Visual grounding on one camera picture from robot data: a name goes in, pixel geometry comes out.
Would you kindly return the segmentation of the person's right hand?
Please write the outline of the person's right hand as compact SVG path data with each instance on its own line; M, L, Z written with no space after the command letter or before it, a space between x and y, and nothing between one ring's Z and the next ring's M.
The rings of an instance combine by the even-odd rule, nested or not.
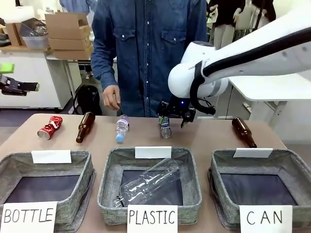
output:
M118 111L120 109L121 97L120 89L117 85L109 85L103 91L104 106Z

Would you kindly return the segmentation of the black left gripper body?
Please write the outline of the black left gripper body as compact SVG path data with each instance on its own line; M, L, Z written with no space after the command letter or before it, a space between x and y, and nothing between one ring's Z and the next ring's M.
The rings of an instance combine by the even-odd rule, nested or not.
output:
M1 93L4 95L18 96L19 95L18 82L13 78L1 74L0 90Z

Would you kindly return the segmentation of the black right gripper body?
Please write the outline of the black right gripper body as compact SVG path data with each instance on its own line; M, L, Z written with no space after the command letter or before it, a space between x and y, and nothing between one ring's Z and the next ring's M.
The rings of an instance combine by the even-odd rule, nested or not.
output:
M196 110L190 99L171 96L168 102L161 100L157 108L157 114L161 117L174 117L182 119L194 119Z

